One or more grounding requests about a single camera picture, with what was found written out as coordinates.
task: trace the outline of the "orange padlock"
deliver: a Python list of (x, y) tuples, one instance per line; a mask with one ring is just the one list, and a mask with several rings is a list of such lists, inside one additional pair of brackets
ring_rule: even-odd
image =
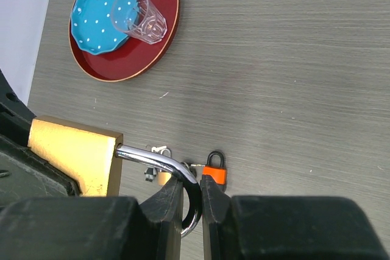
[[(221, 160), (219, 167), (213, 167), (211, 165), (213, 157), (215, 155), (218, 156), (219, 159)], [(214, 179), (215, 183), (217, 183), (218, 186), (221, 188), (221, 190), (225, 192), (227, 169), (225, 166), (225, 156), (222, 152), (219, 152), (217, 150), (210, 152), (207, 158), (207, 163), (203, 168), (203, 174), (210, 175)]]

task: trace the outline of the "glass cup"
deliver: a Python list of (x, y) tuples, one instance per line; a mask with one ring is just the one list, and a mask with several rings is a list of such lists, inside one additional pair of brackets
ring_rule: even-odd
[(111, 21), (116, 30), (148, 44), (160, 42), (167, 31), (164, 16), (151, 0), (115, 0)]

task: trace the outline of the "red plate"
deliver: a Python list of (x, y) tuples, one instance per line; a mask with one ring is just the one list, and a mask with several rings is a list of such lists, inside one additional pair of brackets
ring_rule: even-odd
[(130, 38), (113, 52), (91, 55), (77, 46), (70, 33), (69, 41), (74, 59), (88, 75), (103, 82), (131, 79), (152, 67), (171, 44), (179, 23), (179, 0), (151, 0), (166, 19), (168, 31), (164, 39), (153, 45)]

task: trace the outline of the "gray wooden table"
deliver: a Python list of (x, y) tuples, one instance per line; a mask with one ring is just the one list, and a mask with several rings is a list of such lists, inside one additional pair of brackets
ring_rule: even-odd
[[(390, 0), (181, 0), (163, 59), (102, 83), (68, 45), (73, 0), (50, 0), (29, 106), (168, 145), (177, 160), (227, 155), (232, 194), (354, 199), (390, 249)], [(158, 186), (126, 164), (121, 193)], [(201, 259), (202, 229), (182, 242)]]

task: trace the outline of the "teal plate with white dots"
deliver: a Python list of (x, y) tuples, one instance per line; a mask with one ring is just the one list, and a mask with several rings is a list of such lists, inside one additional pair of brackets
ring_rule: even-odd
[(114, 51), (127, 41), (129, 36), (116, 30), (111, 22), (114, 1), (76, 0), (71, 13), (71, 33), (81, 50), (99, 55)]

